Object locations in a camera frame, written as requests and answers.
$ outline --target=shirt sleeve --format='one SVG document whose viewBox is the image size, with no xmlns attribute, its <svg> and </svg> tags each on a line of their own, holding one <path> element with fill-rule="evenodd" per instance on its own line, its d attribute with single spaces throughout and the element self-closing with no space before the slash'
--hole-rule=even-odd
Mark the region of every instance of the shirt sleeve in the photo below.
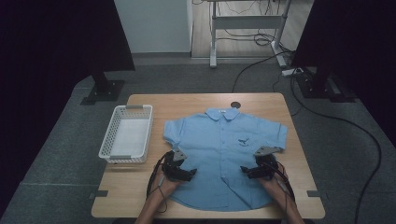
<svg viewBox="0 0 396 224">
<path fill-rule="evenodd" d="M 177 147 L 181 140 L 185 119 L 167 120 L 163 129 L 163 138 L 172 145 Z"/>
<path fill-rule="evenodd" d="M 259 129 L 263 134 L 263 139 L 270 145 L 269 147 L 286 148 L 286 138 L 288 135 L 288 127 L 267 119 L 259 119 Z"/>
</svg>

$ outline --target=white wall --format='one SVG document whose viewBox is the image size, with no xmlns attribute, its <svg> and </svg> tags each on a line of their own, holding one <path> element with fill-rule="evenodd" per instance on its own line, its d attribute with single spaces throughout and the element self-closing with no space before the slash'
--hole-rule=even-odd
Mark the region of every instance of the white wall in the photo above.
<svg viewBox="0 0 396 224">
<path fill-rule="evenodd" d="M 191 0 L 115 0 L 132 53 L 190 52 Z"/>
</svg>

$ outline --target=basket handle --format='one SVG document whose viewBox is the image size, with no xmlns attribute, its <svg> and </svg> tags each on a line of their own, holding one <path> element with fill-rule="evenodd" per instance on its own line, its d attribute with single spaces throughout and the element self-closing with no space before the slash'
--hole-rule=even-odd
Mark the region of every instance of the basket handle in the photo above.
<svg viewBox="0 0 396 224">
<path fill-rule="evenodd" d="M 143 105 L 126 105 L 125 109 L 138 109 L 143 108 Z"/>
<path fill-rule="evenodd" d="M 110 156 L 111 160 L 130 160 L 131 156 Z"/>
</svg>

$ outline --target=wooden table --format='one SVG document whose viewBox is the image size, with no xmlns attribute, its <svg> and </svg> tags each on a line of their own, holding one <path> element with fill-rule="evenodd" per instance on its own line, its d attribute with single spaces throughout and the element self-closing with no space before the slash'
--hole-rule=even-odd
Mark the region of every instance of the wooden table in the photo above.
<svg viewBox="0 0 396 224">
<path fill-rule="evenodd" d="M 180 119 L 207 108 L 227 108 L 239 102 L 241 113 L 281 122 L 289 128 L 286 150 L 276 153 L 286 167 L 298 209 L 303 218 L 323 218 L 325 211 L 319 197 L 308 197 L 308 190 L 317 190 L 306 158 L 280 93 L 205 93 L 132 95 L 128 105 L 152 105 L 153 125 L 148 146 L 148 159 L 143 164 L 111 164 L 106 166 L 92 207 L 94 217 L 137 217 L 146 199 L 146 188 L 154 164 L 171 146 L 163 140 L 166 120 Z M 242 212 L 201 211 L 171 200 L 167 211 L 158 218 L 282 218 L 275 204 Z"/>
</svg>

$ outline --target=shirt collar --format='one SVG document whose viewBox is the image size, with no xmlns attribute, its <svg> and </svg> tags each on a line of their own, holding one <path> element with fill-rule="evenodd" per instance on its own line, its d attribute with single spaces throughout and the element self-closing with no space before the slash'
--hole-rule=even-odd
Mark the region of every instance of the shirt collar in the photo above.
<svg viewBox="0 0 396 224">
<path fill-rule="evenodd" d="M 228 120 L 232 120 L 239 114 L 239 110 L 235 107 L 227 109 L 208 108 L 205 113 L 213 120 L 219 120 L 221 116 Z"/>
</svg>

